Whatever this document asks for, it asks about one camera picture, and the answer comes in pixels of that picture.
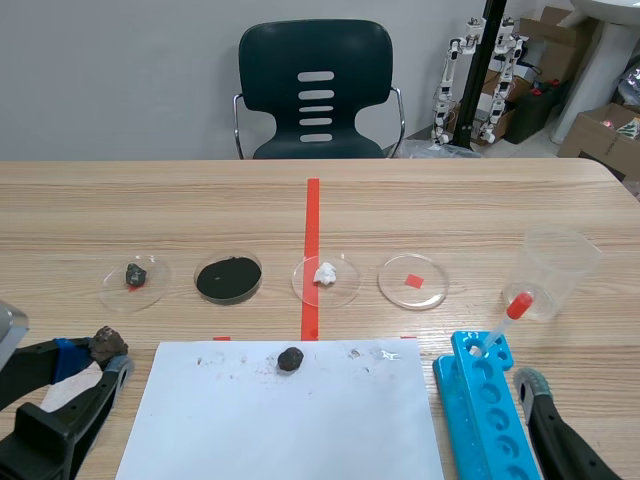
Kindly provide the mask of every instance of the floor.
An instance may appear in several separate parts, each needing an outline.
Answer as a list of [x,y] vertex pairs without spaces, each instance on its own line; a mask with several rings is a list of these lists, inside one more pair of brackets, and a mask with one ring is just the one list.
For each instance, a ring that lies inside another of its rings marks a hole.
[[514,145],[506,140],[498,140],[493,145],[479,147],[473,145],[473,150],[490,158],[553,158],[558,153],[560,145],[549,140],[551,125],[529,137],[524,142]]

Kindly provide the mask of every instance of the blue test tube rack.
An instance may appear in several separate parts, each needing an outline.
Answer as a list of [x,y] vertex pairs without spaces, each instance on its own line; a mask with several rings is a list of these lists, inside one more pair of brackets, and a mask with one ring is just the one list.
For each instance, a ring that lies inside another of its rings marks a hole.
[[513,357],[504,336],[483,357],[488,332],[455,332],[453,355],[433,362],[461,480],[540,480],[504,372]]

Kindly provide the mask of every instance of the chair backrest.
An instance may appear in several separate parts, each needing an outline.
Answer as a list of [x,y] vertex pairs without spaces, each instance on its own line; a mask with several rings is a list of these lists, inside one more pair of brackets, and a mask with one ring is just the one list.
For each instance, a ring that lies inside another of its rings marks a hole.
[[355,117],[389,97],[393,49],[381,25],[366,20],[256,25],[242,36],[239,65],[247,108],[276,119],[271,142],[299,142],[302,148],[300,137],[329,134],[332,141],[314,147],[328,152],[335,140],[344,150],[353,140],[379,149],[357,133]]

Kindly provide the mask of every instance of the wooden table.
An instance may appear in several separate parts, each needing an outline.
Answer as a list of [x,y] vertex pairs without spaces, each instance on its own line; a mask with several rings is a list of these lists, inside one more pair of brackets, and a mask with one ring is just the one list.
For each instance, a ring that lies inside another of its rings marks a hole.
[[[546,375],[565,420],[619,475],[640,479],[640,205],[595,162],[0,163],[0,298],[30,315],[24,343],[108,324],[136,362],[80,478],[115,476],[159,342],[299,339],[290,277],[303,254],[309,177],[321,179],[321,252],[348,255],[362,274],[351,304],[320,312],[320,339],[419,338],[448,479],[455,466],[431,362],[450,352],[455,330],[498,321],[500,290],[528,226],[559,224],[590,238],[605,253],[599,270],[555,321],[522,324],[509,341],[517,365]],[[196,265],[237,249],[260,258],[260,290],[233,307],[204,302]],[[403,310],[380,294],[376,269],[404,251],[447,268],[449,296],[436,309]],[[107,310],[98,298],[104,275],[141,253],[170,263],[171,288],[145,310]],[[16,407],[0,414],[0,437]]]

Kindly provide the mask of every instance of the dropper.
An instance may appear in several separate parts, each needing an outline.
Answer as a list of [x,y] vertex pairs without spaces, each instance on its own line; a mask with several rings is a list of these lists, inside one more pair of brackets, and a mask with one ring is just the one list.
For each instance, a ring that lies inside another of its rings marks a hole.
[[533,296],[530,293],[519,293],[516,298],[513,299],[511,305],[507,307],[504,317],[500,324],[493,329],[489,335],[486,336],[482,346],[475,351],[477,357],[481,357],[487,354],[489,348],[496,343],[498,337],[504,334],[505,330],[509,328],[515,320],[518,320],[529,309],[533,303]]

